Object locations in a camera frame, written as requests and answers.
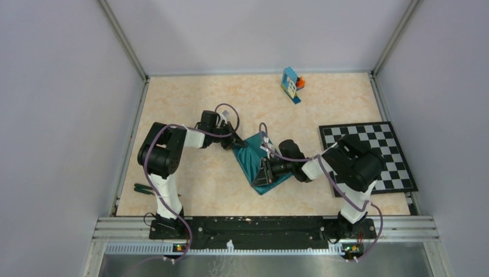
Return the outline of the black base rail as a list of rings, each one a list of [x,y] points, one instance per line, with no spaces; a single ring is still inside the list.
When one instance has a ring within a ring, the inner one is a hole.
[[[360,257],[363,242],[375,239],[372,219],[351,224],[341,216],[196,216],[148,223],[149,239],[172,242],[172,251],[329,250],[344,259]]]

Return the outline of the colourful toy block house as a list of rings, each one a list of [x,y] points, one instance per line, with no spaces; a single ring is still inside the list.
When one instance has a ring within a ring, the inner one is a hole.
[[[281,88],[294,104],[301,102],[301,99],[298,96],[298,91],[305,87],[305,83],[304,78],[299,77],[291,67],[287,67],[283,70]]]

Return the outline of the black white checkerboard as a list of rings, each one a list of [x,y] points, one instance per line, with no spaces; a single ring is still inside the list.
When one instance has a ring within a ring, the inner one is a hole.
[[[372,194],[418,191],[397,135],[389,121],[322,125],[318,129],[324,149],[346,135],[356,135],[360,141],[382,154],[386,169],[379,176]]]

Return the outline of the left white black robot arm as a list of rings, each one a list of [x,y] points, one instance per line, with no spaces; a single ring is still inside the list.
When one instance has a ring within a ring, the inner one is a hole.
[[[157,211],[155,229],[163,229],[170,238],[179,238],[185,231],[183,206],[176,189],[177,171],[184,148],[205,149],[219,143],[224,150],[246,148],[248,144],[236,133],[226,113],[204,110],[194,128],[154,122],[137,155],[155,190]]]

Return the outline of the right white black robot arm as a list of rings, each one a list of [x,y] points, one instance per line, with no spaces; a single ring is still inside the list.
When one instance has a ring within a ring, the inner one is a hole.
[[[257,176],[251,185],[264,187],[277,182],[285,175],[309,183],[322,176],[345,200],[337,219],[325,226],[325,238],[353,238],[362,229],[367,215],[370,196],[381,172],[385,168],[382,155],[358,136],[345,135],[320,154],[307,158],[291,139],[279,144],[278,150],[268,142],[261,145],[267,156],[261,159]]]

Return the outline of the teal cloth napkin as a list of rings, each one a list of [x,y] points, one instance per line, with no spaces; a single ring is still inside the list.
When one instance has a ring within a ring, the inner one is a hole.
[[[262,159],[267,158],[268,153],[267,150],[263,150],[261,148],[262,136],[266,142],[272,145],[271,148],[273,148],[274,145],[272,141],[266,137],[266,134],[263,131],[245,139],[244,142],[247,143],[247,147],[232,147],[232,151],[236,157],[236,160],[238,161],[238,164],[243,170],[245,177],[247,178],[251,187],[259,195],[267,193],[292,177],[292,174],[289,173],[279,176],[278,179],[273,181],[271,184],[264,181],[265,176],[260,174],[259,171],[262,169]]]

